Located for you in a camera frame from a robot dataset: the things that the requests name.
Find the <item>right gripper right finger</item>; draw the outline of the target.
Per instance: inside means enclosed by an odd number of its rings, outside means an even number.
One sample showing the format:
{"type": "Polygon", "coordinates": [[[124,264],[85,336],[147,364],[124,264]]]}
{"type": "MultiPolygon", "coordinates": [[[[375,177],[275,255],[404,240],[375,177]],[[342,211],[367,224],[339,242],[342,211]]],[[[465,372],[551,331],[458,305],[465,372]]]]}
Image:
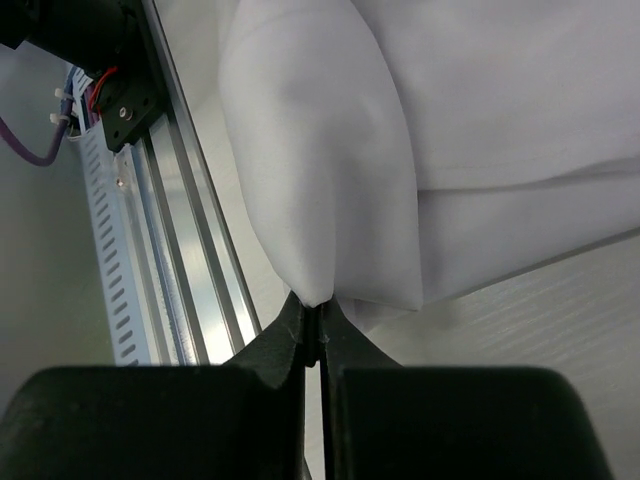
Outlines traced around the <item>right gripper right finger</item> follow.
{"type": "Polygon", "coordinates": [[[540,367],[398,364],[316,310],[330,479],[608,479],[584,404],[540,367]]]}

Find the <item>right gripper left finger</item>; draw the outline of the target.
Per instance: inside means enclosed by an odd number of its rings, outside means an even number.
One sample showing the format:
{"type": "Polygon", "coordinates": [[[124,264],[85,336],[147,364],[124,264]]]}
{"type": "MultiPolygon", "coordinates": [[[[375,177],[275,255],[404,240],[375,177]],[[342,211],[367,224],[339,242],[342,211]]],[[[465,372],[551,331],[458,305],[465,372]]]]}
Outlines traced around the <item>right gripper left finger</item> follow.
{"type": "Polygon", "coordinates": [[[295,296],[231,360],[56,367],[1,421],[5,479],[300,479],[305,311],[295,296]]]}

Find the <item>white t shirt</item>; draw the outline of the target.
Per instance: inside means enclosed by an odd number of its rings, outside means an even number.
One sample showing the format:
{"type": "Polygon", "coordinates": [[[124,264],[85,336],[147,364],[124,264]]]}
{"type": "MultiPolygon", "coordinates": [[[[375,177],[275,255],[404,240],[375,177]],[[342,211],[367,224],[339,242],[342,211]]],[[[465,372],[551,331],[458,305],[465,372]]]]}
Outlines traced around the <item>white t shirt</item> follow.
{"type": "Polygon", "coordinates": [[[416,310],[639,224],[635,1],[220,1],[252,227],[309,306],[416,310]]]}

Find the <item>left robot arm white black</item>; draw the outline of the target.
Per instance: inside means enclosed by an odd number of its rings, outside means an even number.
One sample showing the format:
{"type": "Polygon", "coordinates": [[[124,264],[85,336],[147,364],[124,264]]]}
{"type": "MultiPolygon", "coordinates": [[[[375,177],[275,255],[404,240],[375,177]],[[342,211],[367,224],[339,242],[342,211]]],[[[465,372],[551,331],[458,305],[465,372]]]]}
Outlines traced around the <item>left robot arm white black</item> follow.
{"type": "Polygon", "coordinates": [[[13,1],[1,3],[1,44],[30,43],[87,71],[117,63],[137,21],[125,1],[13,1]]]}

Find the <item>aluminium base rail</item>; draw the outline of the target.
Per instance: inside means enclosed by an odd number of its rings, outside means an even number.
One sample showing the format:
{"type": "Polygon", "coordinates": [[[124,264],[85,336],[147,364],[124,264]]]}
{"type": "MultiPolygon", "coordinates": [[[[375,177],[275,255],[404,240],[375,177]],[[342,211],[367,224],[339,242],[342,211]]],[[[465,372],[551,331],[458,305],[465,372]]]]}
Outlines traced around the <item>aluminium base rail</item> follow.
{"type": "Polygon", "coordinates": [[[220,364],[261,331],[155,1],[140,4],[167,100],[124,192],[143,365],[220,364]]]}

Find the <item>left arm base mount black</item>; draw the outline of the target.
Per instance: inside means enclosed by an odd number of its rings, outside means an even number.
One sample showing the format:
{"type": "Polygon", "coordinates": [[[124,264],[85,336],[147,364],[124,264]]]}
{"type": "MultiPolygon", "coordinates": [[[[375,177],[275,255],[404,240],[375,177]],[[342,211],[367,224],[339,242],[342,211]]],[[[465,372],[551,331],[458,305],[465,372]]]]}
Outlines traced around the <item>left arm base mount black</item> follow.
{"type": "Polygon", "coordinates": [[[113,152],[142,138],[166,112],[168,92],[147,16],[147,1],[120,1],[125,34],[95,85],[90,109],[98,114],[113,152]]]}

